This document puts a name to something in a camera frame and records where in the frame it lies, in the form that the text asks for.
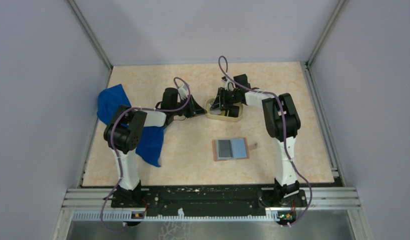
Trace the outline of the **tan leather card holder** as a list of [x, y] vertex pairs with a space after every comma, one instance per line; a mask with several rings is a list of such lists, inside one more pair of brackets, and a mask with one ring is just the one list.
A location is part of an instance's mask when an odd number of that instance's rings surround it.
[[245, 137], [216, 139], [212, 141], [215, 162], [243, 160], [250, 158], [250, 151], [258, 147], [256, 142], [248, 143]]

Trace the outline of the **black card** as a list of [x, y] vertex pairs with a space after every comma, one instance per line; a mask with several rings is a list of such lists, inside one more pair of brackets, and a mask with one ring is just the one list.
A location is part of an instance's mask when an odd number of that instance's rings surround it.
[[228, 159], [232, 157], [231, 142], [227, 139], [218, 140], [218, 158]]

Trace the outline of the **beige oval tray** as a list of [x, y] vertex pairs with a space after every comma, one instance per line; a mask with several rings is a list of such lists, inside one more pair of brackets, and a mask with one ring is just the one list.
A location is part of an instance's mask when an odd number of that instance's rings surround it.
[[211, 114], [211, 110], [210, 110], [210, 106], [211, 103], [214, 101], [214, 98], [209, 98], [207, 99], [206, 103], [205, 103], [205, 110], [207, 111], [207, 113], [205, 114], [205, 116], [209, 119], [213, 119], [213, 120], [219, 120], [219, 121], [226, 121], [226, 122], [239, 122], [242, 119], [242, 114], [243, 114], [243, 106], [240, 103], [236, 103], [234, 104], [234, 106], [239, 107], [239, 112], [238, 112], [238, 116], [237, 117], [231, 117], [231, 116], [225, 116], [225, 112], [221, 111], [220, 114]]

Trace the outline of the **blue cloth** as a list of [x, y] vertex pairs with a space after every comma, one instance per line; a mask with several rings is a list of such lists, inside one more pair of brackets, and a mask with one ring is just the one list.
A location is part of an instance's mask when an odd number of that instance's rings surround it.
[[[120, 105], [131, 106], [121, 84], [103, 90], [97, 98], [97, 116], [104, 124], [109, 124]], [[145, 126], [135, 150], [146, 163], [160, 167], [159, 159], [164, 141], [165, 127]]]

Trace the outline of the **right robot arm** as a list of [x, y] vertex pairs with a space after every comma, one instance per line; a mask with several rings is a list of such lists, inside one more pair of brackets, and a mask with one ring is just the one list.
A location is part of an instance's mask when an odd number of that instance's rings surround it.
[[240, 117], [239, 105], [254, 106], [263, 111], [267, 133], [275, 141], [279, 154], [274, 199], [278, 205], [287, 206], [299, 192], [294, 148], [301, 121], [291, 95], [276, 95], [252, 88], [246, 74], [235, 77], [224, 75], [222, 81], [225, 86], [218, 88], [210, 110], [219, 110], [229, 118]]

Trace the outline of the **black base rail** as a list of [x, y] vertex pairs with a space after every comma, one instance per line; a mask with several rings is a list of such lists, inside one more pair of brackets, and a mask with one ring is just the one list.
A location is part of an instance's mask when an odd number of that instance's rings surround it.
[[117, 187], [110, 201], [112, 208], [145, 208], [147, 217], [172, 217], [179, 209], [186, 217], [258, 217], [270, 207], [288, 212], [307, 205], [304, 190], [283, 198], [274, 184]]

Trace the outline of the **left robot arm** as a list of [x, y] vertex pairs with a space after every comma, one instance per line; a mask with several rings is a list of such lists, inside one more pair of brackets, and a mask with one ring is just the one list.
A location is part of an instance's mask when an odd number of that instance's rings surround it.
[[121, 104], [107, 124], [103, 137], [112, 149], [119, 180], [114, 198], [122, 198], [131, 207], [141, 204], [141, 180], [136, 157], [160, 166], [165, 129], [176, 116], [193, 118], [206, 114], [187, 86], [166, 88], [162, 100], [154, 109], [132, 108]]

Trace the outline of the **aluminium frame rail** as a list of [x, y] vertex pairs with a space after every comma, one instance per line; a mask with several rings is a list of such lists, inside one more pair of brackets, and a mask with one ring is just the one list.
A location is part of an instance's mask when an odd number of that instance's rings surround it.
[[311, 211], [354, 211], [362, 208], [358, 193], [353, 187], [314, 187], [302, 188], [307, 205], [297, 211], [286, 211], [281, 207], [268, 207], [263, 216], [230, 217], [187, 217], [182, 209], [176, 216], [146, 216], [146, 209], [139, 207], [112, 208], [107, 188], [69, 189], [62, 203], [63, 210], [73, 211], [75, 220], [127, 221], [127, 222], [275, 222], [291, 215], [299, 216]]

